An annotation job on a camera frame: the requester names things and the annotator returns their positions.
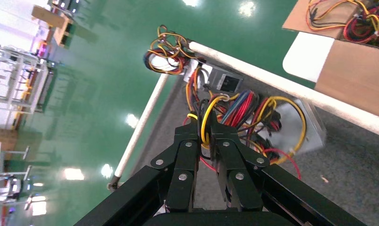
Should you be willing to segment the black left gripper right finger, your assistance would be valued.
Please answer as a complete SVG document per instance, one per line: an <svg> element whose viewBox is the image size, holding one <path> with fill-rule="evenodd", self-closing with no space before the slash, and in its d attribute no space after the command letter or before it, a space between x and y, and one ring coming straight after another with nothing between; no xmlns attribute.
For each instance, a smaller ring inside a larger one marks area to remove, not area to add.
<svg viewBox="0 0 379 226"><path fill-rule="evenodd" d="M209 117L210 154L234 226L360 226L362 222Z"/></svg>

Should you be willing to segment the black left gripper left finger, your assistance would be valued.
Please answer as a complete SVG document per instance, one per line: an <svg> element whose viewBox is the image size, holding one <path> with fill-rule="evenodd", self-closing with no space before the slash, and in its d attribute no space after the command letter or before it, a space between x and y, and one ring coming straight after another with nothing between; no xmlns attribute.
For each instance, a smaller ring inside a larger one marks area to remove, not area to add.
<svg viewBox="0 0 379 226"><path fill-rule="evenodd" d="M177 127L174 142L81 218L77 226L176 226L193 209L199 162L197 124Z"/></svg>

